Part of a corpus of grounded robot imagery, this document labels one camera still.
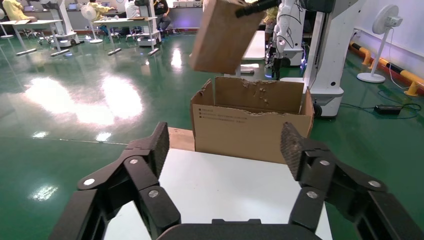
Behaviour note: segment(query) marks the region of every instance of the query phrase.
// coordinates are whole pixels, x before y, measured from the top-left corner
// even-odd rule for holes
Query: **wheel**
[[[314,118],[319,118],[321,117],[321,114],[323,114],[323,108],[318,105],[317,103],[313,104],[313,117]]]
[[[282,58],[282,61],[281,61],[281,67],[283,67],[283,68],[287,68],[287,67],[290,67],[290,65],[291,65],[292,63],[291,63],[291,61],[290,61],[290,58],[288,58],[288,57],[283,57]]]

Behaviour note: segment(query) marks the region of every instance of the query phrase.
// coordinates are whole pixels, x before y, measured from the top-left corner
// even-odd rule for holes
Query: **white table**
[[[182,223],[212,219],[286,224],[301,187],[287,165],[170,149],[159,179],[181,213]],[[316,234],[331,240],[325,206]],[[150,240],[132,202],[107,227],[105,240]]]
[[[61,50],[58,39],[56,38],[56,35],[54,34],[53,27],[55,26],[55,23],[57,22],[62,22],[62,20],[38,20],[36,22],[29,22],[29,20],[4,21],[4,22],[0,22],[0,25],[10,25],[13,27],[16,33],[16,36],[19,39],[20,45],[24,49],[24,51],[16,53],[16,56],[29,54],[37,50],[36,48],[27,49],[24,41],[22,40],[21,35],[18,32],[18,29],[50,29],[51,34],[53,35],[54,43],[56,44],[56,47],[57,47],[57,52],[51,54],[51,56],[54,57],[59,54],[69,52],[69,49]]]
[[[265,59],[265,32],[264,31],[256,31],[252,40],[247,47],[244,56],[241,58],[241,61],[246,60],[264,60]],[[243,73],[251,73],[252,69],[246,69],[242,71],[241,66],[235,70],[235,76],[240,78],[242,72]]]
[[[155,52],[157,52],[159,49],[155,48],[155,45],[153,44],[153,23],[151,24],[151,21],[154,21],[157,17],[147,17],[146,20],[130,20],[129,18],[119,18],[119,19],[115,19],[112,18],[110,20],[99,20],[99,21],[95,21],[95,24],[100,24],[100,25],[106,25],[107,29],[111,31],[111,28],[121,28],[121,27],[142,27],[142,26],[148,26],[148,32],[149,32],[149,37],[150,37],[150,42],[151,42],[151,52],[149,52],[149,55],[154,54]],[[112,44],[112,49],[113,51],[109,52],[107,55],[112,55],[112,54],[116,54],[117,52],[121,51],[121,48],[115,48],[115,44],[114,44],[114,40],[112,38],[112,35],[109,34],[109,39],[110,39],[110,43]]]

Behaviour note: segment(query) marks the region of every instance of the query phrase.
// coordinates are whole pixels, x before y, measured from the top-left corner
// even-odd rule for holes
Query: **monitor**
[[[23,11],[24,12],[32,12],[32,11],[34,11],[34,6],[24,6]]]
[[[68,10],[77,10],[77,4],[76,3],[69,3]]]

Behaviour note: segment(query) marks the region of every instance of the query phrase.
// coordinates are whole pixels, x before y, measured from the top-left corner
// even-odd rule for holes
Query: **yellow shirt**
[[[24,9],[22,4],[20,4],[16,0],[3,0],[3,8],[11,21],[29,19],[22,12],[22,9]]]
[[[88,5],[91,6],[96,12],[95,18],[91,20],[92,22],[99,21],[100,19],[102,19],[103,18],[102,14],[107,13],[111,9],[111,7],[102,6],[98,4],[97,2],[89,2]]]
[[[263,21],[266,23],[266,22],[268,22],[268,20],[275,20],[275,19],[277,19],[277,14],[278,14],[278,7],[277,6],[268,8],[266,10],[266,17]]]

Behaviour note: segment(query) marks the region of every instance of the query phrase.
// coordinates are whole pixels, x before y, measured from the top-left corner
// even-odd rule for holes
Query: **wall outlet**
[[[362,34],[362,31],[361,30],[356,29],[356,28],[353,30],[353,35],[355,37],[360,38],[361,37],[361,34]]]

